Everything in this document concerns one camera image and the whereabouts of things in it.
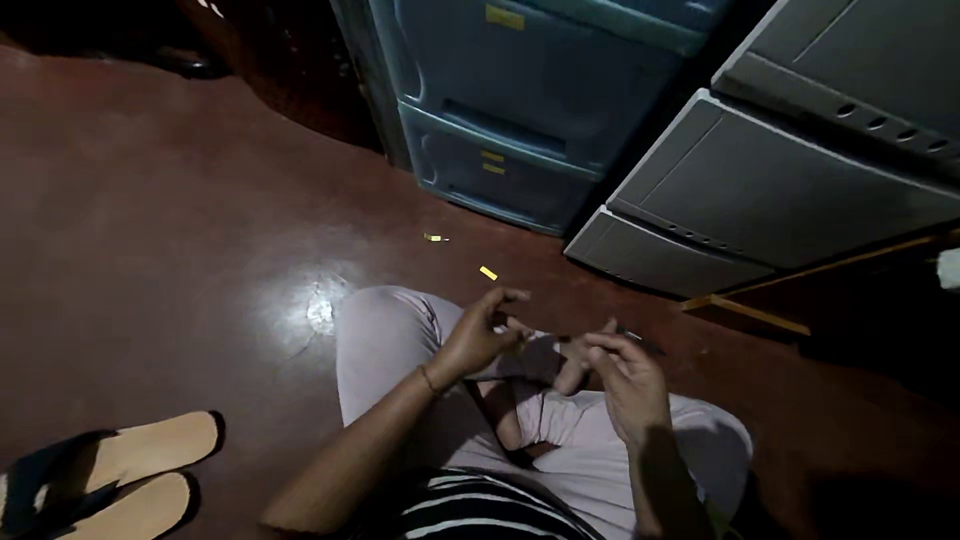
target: yellow label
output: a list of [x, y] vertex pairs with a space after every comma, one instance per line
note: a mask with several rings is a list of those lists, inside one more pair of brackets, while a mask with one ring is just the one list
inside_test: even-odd
[[494, 154], [493, 152], [488, 152], [486, 150], [481, 150], [480, 156], [483, 156], [484, 158], [490, 161], [499, 161], [501, 163], [503, 162], [503, 156], [500, 156], [499, 154]]
[[493, 282], [496, 281], [496, 274], [494, 274], [493, 272], [491, 272], [491, 271], [490, 271], [490, 268], [487, 268], [486, 266], [481, 266], [481, 267], [480, 267], [480, 272], [482, 272], [484, 276], [487, 276], [488, 278], [490, 278], [491, 281], [493, 281]]
[[484, 168], [484, 169], [487, 169], [488, 171], [490, 171], [490, 172], [492, 172], [492, 173], [496, 173], [496, 174], [503, 174], [503, 173], [507, 172], [507, 169], [505, 169], [505, 168], [503, 168], [503, 167], [498, 167], [498, 166], [496, 166], [496, 165], [490, 165], [489, 163], [484, 163], [484, 164], [483, 164], [483, 168]]
[[487, 22], [513, 28], [514, 30], [523, 30], [523, 15], [514, 12], [508, 12], [503, 8], [487, 4]]

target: pants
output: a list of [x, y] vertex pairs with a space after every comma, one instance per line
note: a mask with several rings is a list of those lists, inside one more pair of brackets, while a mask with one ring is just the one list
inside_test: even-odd
[[[363, 289], [345, 300], [337, 321], [337, 386], [344, 425], [349, 425], [450, 336], [463, 310], [429, 294], [394, 286]], [[476, 379], [556, 373], [559, 358], [544, 346], [521, 357], [501, 357]], [[607, 540], [628, 540], [636, 525], [627, 450], [616, 436], [602, 392], [565, 397], [531, 391], [514, 382], [516, 413], [525, 444], [548, 441], [560, 448], [516, 467], [504, 455], [490, 423], [462, 384], [425, 413], [407, 445], [407, 466], [471, 467], [534, 484], [565, 503]], [[743, 496], [753, 443], [729, 412], [699, 400], [670, 395], [681, 456], [701, 498], [728, 519]]]

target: tan sandal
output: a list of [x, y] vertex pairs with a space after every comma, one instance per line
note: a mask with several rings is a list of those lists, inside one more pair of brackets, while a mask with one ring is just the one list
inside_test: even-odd
[[57, 536], [60, 540], [153, 540], [190, 521], [199, 499], [196, 483], [167, 473], [121, 491], [113, 504]]
[[224, 423], [197, 411], [91, 431], [17, 459], [0, 475], [0, 532], [54, 530], [103, 508], [116, 489], [196, 463], [223, 444]]

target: black and white striped shirt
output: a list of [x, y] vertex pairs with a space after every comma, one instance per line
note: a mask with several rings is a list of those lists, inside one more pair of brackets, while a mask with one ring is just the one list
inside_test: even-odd
[[598, 540], [544, 496], [482, 471], [443, 469], [405, 477], [358, 513], [350, 540]]

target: brown painted floor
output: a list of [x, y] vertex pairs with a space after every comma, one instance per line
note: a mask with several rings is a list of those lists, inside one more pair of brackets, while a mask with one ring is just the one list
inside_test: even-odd
[[743, 420], [748, 538], [890, 530], [905, 496], [932, 513], [960, 477], [956, 413], [594, 276], [560, 240], [443, 203], [236, 78], [0, 48], [0, 163], [0, 462], [220, 410], [227, 444], [192, 469], [204, 502], [177, 539], [270, 536], [258, 512], [340, 427], [345, 295], [395, 283], [467, 303], [491, 285], [481, 264], [534, 291], [527, 322], [574, 332], [615, 314], [669, 353], [673, 391]]

